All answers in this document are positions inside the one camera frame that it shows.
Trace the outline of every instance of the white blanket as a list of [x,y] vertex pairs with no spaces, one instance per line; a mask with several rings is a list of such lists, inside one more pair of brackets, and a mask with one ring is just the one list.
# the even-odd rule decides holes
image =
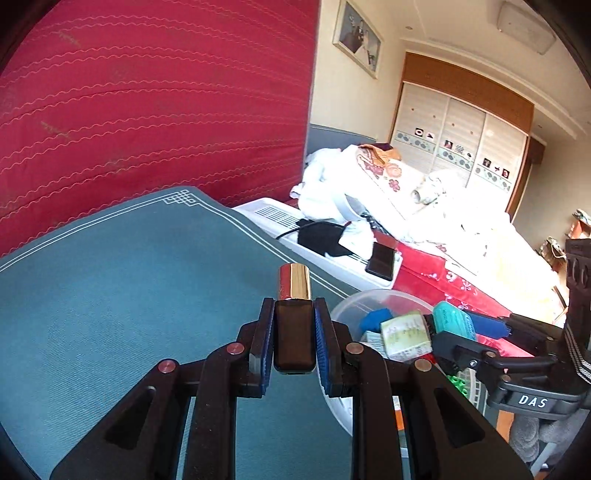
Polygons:
[[403,162],[396,165],[375,167],[355,145],[343,151],[323,149],[309,157],[292,197],[299,197],[304,215],[319,219],[319,205],[329,212],[329,192],[340,189],[363,204],[394,238],[445,258],[449,271],[512,312],[543,321],[560,313],[552,291],[556,274],[515,231],[506,213],[474,202],[449,178],[445,193],[429,205],[419,204],[413,191],[424,175]]

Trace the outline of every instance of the white radiator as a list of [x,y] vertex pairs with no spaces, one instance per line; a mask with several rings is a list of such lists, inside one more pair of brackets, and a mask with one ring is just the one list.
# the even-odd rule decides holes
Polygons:
[[[298,209],[270,198],[253,200],[252,202],[234,207],[234,210],[246,216],[273,238],[297,228],[296,222],[304,218]],[[394,255],[393,279],[389,282],[367,273],[365,271],[367,261],[357,255],[326,258],[299,245],[297,243],[297,235],[297,232],[294,232],[282,237],[279,241],[290,250],[293,250],[340,281],[358,290],[373,290],[375,288],[391,289],[394,285],[400,265],[402,264],[402,255],[400,252],[396,252]]]

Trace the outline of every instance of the red mattress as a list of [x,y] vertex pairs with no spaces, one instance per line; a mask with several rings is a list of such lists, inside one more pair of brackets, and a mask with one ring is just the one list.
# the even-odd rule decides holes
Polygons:
[[0,255],[191,184],[237,205],[301,178],[318,0],[62,0],[0,77]]

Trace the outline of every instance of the smartphone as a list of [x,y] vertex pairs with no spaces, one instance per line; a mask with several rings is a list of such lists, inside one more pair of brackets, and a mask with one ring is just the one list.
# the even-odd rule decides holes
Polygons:
[[393,248],[374,242],[374,250],[365,271],[384,280],[392,281],[394,278],[395,252],[396,250]]

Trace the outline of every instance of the sliding wardrobe door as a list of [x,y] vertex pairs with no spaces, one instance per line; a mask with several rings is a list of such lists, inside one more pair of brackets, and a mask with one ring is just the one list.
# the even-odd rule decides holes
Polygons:
[[423,173],[433,168],[449,102],[447,95],[404,84],[391,144],[403,162]]
[[487,115],[467,189],[483,205],[505,210],[519,175],[527,135]]
[[451,169],[466,186],[478,151],[486,113],[467,103],[450,99],[437,147],[434,170]]

